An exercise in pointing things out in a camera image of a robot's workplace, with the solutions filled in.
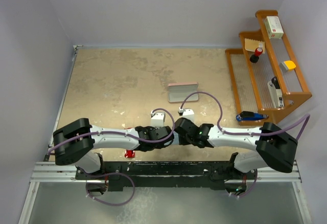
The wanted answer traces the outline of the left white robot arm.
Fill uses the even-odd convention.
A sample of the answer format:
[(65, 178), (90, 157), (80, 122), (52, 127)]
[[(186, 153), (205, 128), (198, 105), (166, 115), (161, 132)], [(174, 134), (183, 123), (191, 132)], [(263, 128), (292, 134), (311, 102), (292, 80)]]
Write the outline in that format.
[(88, 118), (77, 119), (53, 133), (55, 163), (74, 165), (94, 179), (105, 174), (103, 157), (94, 149), (118, 148), (129, 151), (152, 151), (174, 141), (169, 126), (155, 128), (138, 126), (130, 129), (105, 129), (91, 125)]

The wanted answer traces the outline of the blue cleaning cloth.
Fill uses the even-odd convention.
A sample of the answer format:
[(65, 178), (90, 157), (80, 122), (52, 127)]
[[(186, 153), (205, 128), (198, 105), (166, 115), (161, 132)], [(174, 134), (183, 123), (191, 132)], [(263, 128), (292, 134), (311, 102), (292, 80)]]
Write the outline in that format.
[(171, 143), (171, 145), (179, 145), (179, 135), (178, 134), (174, 134), (174, 139), (173, 139), (173, 142)]

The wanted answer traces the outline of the pink glasses case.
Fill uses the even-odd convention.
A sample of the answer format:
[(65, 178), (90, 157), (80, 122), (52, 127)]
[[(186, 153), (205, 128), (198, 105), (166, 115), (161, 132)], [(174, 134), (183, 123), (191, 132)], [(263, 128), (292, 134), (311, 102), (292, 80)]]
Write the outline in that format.
[(170, 103), (183, 102), (185, 98), (198, 89), (198, 82), (168, 84), (168, 101)]

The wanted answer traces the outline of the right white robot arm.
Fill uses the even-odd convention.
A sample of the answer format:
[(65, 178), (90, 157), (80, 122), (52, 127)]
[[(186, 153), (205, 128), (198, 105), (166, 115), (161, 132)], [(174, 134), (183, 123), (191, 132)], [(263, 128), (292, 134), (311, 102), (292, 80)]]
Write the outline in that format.
[(265, 122), (254, 128), (219, 128), (213, 124), (196, 126), (187, 118), (175, 122), (174, 131), (179, 144), (192, 144), (199, 148), (235, 147), (248, 149), (231, 157), (227, 173), (240, 178), (252, 169), (270, 167), (282, 173), (293, 170), (298, 140), (277, 125)]

